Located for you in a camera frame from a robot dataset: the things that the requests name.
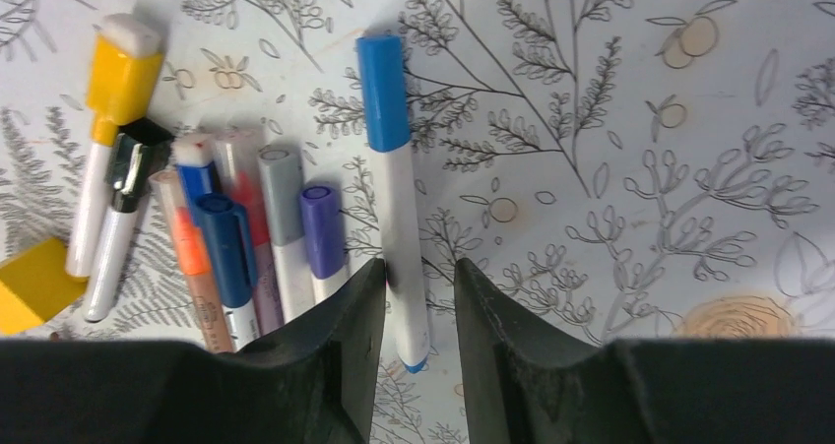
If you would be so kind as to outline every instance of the yellow block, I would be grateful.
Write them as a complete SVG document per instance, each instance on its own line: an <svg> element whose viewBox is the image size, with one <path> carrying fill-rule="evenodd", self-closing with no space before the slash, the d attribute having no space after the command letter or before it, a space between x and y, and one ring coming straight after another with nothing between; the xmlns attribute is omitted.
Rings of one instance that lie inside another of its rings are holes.
<svg viewBox="0 0 835 444"><path fill-rule="evenodd" d="M86 285L64 273L66 257L53 237L0 264L0 332L40 326L84 294Z"/></svg>
<svg viewBox="0 0 835 444"><path fill-rule="evenodd" d="M96 38L87 92L87 106L96 113L91 134L96 142L112 146L117 126L145 115L161 66L161 53L134 58L101 35Z"/></svg>

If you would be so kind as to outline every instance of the patterned tablecloth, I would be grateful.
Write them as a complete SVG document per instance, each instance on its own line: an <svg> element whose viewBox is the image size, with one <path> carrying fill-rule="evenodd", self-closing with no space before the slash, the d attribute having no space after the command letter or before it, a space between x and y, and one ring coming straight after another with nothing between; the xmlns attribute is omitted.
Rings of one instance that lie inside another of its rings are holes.
<svg viewBox="0 0 835 444"><path fill-rule="evenodd" d="M409 375L386 336L373 442L468 441L465 256L593 344L835 329L835 0L0 0L5 256L66 239L95 25L134 8L167 35L150 117L297 144L354 271L380 249L353 41L403 37L434 347ZM76 308L27 335L200 341L156 202L117 307Z"/></svg>

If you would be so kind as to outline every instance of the yellow marker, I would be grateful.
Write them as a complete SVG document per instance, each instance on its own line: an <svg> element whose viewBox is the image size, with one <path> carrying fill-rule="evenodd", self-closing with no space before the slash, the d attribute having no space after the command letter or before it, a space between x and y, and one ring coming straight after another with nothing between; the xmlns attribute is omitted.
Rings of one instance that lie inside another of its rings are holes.
<svg viewBox="0 0 835 444"><path fill-rule="evenodd" d="M162 65L161 37L129 14L104 18L96 38L87 106L95 113L91 147L67 260L67 274L85 282L109 201L104 178L119 126L145 115Z"/></svg>
<svg viewBox="0 0 835 444"><path fill-rule="evenodd" d="M67 249L55 238L0 264L0 332L40 326L84 294L61 268Z"/></svg>

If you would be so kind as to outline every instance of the group of markers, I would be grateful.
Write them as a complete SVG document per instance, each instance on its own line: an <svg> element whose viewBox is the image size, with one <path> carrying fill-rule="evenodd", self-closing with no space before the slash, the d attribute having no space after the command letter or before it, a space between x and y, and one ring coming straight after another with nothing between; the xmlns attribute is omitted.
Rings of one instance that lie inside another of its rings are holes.
<svg viewBox="0 0 835 444"><path fill-rule="evenodd" d="M429 333L400 40L357 40L376 209L398 353L422 369ZM237 351L347 280L340 193L305 186L293 149L261 133L173 136L144 117L161 38L133 16L98 31L87 104L96 114L65 270L88 282L83 314L107 316L153 188L211 351ZM165 168L173 155L174 167Z"/></svg>

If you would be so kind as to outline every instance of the purple marker cap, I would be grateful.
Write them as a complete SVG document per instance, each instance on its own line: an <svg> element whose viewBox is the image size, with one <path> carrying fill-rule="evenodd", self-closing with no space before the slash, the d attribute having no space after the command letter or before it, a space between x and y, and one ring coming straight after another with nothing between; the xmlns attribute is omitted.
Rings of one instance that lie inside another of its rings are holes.
<svg viewBox="0 0 835 444"><path fill-rule="evenodd" d="M345 266L339 194L327 186L311 186L301 192L299 204L310 270L317 279L330 278Z"/></svg>

